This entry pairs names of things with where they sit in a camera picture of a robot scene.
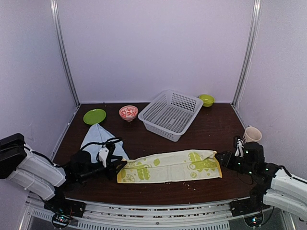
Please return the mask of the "green crocodile pattern towel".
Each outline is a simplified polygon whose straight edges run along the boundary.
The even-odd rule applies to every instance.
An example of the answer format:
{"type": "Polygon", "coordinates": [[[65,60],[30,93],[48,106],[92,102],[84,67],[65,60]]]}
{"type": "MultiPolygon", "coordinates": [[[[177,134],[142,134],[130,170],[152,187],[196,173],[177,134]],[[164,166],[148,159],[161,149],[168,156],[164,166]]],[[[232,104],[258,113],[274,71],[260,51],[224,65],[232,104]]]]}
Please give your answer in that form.
{"type": "Polygon", "coordinates": [[[153,154],[127,164],[117,174],[119,184],[160,184],[222,178],[213,150],[183,150],[153,154]]]}

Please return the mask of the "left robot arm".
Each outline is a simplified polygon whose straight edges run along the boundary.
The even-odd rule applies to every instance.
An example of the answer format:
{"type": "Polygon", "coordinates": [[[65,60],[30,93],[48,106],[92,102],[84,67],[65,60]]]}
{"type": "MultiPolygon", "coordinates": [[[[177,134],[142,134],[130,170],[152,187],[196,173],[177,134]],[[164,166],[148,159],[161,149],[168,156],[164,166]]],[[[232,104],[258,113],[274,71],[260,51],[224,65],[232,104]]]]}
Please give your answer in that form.
{"type": "Polygon", "coordinates": [[[114,154],[121,140],[89,142],[73,154],[69,162],[57,165],[31,149],[24,136],[16,133],[0,141],[0,178],[37,194],[50,210],[64,213],[72,209],[65,191],[100,175],[111,180],[127,164],[123,157],[114,154]]]}

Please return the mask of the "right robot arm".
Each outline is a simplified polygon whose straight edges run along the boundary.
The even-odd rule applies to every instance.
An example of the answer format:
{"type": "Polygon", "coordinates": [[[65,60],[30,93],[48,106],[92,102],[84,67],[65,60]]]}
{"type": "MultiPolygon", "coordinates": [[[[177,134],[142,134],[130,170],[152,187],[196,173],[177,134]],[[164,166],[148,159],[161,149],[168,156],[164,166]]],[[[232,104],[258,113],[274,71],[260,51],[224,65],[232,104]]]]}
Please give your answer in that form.
{"type": "Polygon", "coordinates": [[[287,211],[302,220],[307,219],[307,182],[291,174],[284,166],[266,163],[263,146],[257,142],[235,144],[236,152],[224,151],[215,155],[221,166],[249,175],[255,186],[249,198],[233,201],[233,216],[272,206],[287,211]]]}

